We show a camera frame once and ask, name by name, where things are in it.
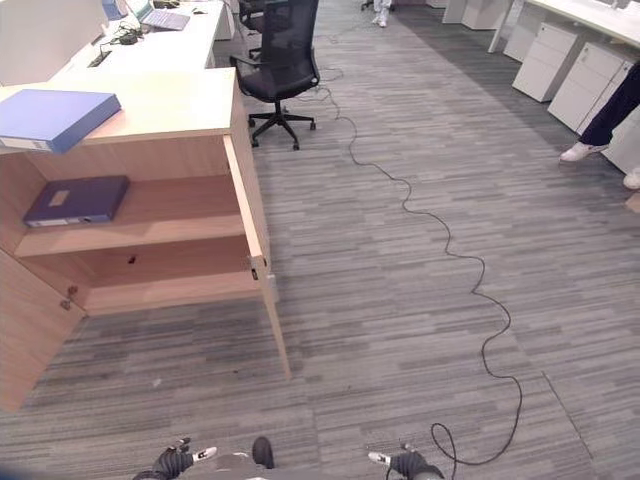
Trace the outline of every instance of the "chair base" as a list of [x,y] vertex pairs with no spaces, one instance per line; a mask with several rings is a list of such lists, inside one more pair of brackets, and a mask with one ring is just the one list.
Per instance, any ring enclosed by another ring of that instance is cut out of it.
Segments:
[[258,143],[258,136],[269,130],[274,125],[280,125],[287,131],[289,135],[291,135],[291,138],[293,138],[293,149],[300,150],[298,137],[289,125],[289,122],[311,122],[309,128],[311,130],[315,130],[315,119],[313,117],[303,117],[301,115],[291,115],[290,113],[284,113],[282,111],[282,105],[279,101],[276,102],[275,105],[276,111],[273,113],[252,113],[249,115],[249,127],[251,128],[256,126],[256,120],[266,120],[266,122],[260,125],[260,127],[251,135],[251,146],[259,147],[260,144]]

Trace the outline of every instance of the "floor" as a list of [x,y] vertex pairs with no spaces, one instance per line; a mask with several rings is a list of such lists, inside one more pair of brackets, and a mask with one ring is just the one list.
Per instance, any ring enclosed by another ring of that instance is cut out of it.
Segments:
[[[558,164],[574,135],[510,88],[518,64],[485,53],[490,32],[424,7],[381,30],[358,3],[322,0],[315,41],[358,125],[355,154],[414,184],[410,206],[449,223],[454,251],[486,259],[481,291],[514,319],[488,356],[523,383],[515,439],[457,478],[639,478],[640,216],[622,174],[602,156]],[[318,122],[296,127],[299,152],[279,129],[255,150],[294,379],[257,302],[92,318],[23,410],[0,413],[4,465],[125,480],[179,436],[229,451],[266,434],[286,468],[382,479],[367,449],[403,440],[449,477],[433,422],[464,459],[502,447],[517,392],[482,368],[505,319],[469,294],[478,265],[445,257],[443,228],[400,209],[403,187],[351,162],[352,130],[321,99],[288,102]],[[184,478],[212,477],[203,463]]]

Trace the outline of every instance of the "dark pants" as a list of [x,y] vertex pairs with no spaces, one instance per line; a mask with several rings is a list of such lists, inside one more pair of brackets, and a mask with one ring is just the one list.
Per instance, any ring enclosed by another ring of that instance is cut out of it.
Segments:
[[591,120],[580,141],[585,145],[608,145],[613,138],[613,129],[620,125],[638,104],[640,104],[640,62],[631,67],[627,78]]

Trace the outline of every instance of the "blue folder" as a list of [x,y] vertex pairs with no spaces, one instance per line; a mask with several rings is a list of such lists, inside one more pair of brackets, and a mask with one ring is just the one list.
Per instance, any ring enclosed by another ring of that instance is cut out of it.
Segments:
[[20,90],[0,102],[0,146],[65,153],[120,108],[113,93]]

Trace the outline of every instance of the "shoe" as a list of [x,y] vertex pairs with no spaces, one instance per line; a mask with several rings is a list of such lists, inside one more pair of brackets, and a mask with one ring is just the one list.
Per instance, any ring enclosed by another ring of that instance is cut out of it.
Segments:
[[256,438],[255,442],[253,442],[253,448],[251,448],[251,456],[257,465],[262,465],[267,470],[275,468],[273,447],[267,437]]
[[582,160],[587,155],[591,155],[592,153],[601,152],[609,148],[609,145],[585,145],[584,143],[578,142],[569,150],[560,155],[560,160],[563,162],[577,162]]
[[622,181],[629,190],[640,190],[640,167],[634,168]]

